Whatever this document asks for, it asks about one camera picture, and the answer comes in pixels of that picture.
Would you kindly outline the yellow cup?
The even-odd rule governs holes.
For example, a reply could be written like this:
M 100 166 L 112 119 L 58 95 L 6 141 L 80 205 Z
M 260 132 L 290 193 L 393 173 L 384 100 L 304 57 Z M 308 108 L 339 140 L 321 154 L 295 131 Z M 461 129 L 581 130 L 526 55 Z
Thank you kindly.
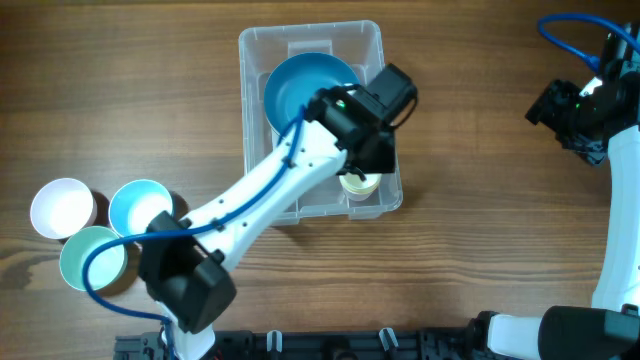
M 364 201 L 379 187 L 381 174 L 366 174 L 362 180 L 355 174 L 345 174 L 339 177 L 345 195 L 353 201 Z

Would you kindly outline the dark blue bowl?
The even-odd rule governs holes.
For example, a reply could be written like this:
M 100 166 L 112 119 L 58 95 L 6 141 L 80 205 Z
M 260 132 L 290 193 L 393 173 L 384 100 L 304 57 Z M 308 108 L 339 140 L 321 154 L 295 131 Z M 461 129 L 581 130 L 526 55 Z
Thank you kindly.
M 281 134 L 318 90 L 359 83 L 354 70 L 333 55 L 319 52 L 295 55 L 269 75 L 263 100 L 266 118 L 272 129 Z

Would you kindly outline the light blue small bowl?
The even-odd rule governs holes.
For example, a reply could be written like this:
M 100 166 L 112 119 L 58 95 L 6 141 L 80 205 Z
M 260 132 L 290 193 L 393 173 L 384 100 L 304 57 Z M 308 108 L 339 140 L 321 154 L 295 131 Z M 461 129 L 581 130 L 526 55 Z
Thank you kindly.
M 142 234 L 161 212 L 174 213 L 173 199 L 162 184 L 139 179 L 122 186 L 112 197 L 108 210 L 111 227 L 120 237 Z

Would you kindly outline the mint green small bowl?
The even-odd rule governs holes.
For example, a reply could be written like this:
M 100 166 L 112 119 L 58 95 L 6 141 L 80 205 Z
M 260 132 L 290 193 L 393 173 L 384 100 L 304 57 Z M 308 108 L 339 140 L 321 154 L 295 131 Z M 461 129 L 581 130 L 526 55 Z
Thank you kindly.
M 83 265 L 92 251 L 119 236 L 107 227 L 91 226 L 71 236 L 63 246 L 59 269 L 65 282 L 72 288 L 85 291 L 82 280 Z M 89 267 L 88 278 L 94 290 L 115 282 L 124 272 L 128 255 L 123 245 L 99 254 Z

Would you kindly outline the pink small bowl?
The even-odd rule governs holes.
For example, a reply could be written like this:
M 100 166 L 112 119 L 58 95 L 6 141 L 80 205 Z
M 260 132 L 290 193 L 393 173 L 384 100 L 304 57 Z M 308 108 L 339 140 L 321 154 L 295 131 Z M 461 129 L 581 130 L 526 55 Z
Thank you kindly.
M 30 207 L 31 224 L 41 236 L 71 237 L 97 217 L 97 203 L 87 185 L 74 178 L 55 179 L 43 186 Z

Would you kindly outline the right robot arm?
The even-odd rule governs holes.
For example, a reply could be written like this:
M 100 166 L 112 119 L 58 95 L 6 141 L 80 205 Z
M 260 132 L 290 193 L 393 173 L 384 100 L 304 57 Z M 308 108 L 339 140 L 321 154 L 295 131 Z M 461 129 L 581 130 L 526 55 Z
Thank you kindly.
M 606 29 L 600 54 L 559 40 L 546 27 L 583 22 Z M 498 359 L 636 359 L 639 356 L 639 24 L 561 13 L 541 18 L 539 34 L 592 71 L 583 86 L 552 81 L 526 118 L 551 130 L 584 163 L 610 167 L 605 253 L 586 307 L 554 305 L 539 316 L 485 311 L 466 329 L 467 351 Z

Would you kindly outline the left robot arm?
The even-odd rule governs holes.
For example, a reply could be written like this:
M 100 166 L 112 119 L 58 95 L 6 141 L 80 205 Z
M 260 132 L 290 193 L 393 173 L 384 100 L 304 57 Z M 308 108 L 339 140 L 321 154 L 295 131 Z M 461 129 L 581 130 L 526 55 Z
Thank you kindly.
M 236 296 L 231 272 L 261 233 L 307 191 L 337 175 L 396 168 L 395 132 L 417 105 L 411 78 L 393 64 L 365 84 L 320 53 L 289 58 L 269 75 L 264 108 L 280 139 L 253 170 L 182 220 L 158 214 L 140 238 L 139 276 L 168 316 L 173 359 L 200 359 L 214 321 Z

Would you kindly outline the clear plastic storage container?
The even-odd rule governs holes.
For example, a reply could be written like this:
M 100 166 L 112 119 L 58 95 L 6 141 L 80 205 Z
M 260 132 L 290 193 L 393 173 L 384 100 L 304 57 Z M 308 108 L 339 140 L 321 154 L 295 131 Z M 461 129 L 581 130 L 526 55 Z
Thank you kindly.
M 299 53 L 321 52 L 349 64 L 367 83 L 385 64 L 379 26 L 371 20 L 252 27 L 239 36 L 244 169 L 250 172 L 275 147 L 278 135 L 264 111 L 264 88 L 271 72 Z M 338 178 L 325 180 L 306 192 L 275 226 L 296 225 L 303 218 L 346 215 L 351 220 L 374 219 L 400 207 L 400 171 L 384 174 L 379 186 L 362 201 L 349 199 Z

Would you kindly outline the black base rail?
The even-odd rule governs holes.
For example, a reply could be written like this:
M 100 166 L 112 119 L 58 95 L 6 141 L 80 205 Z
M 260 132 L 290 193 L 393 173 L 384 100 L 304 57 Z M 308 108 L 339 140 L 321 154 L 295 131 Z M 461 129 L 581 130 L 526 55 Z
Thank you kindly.
M 400 332 L 383 328 L 312 333 L 222 331 L 201 357 L 214 360 L 490 360 L 500 356 L 467 344 L 462 328 Z

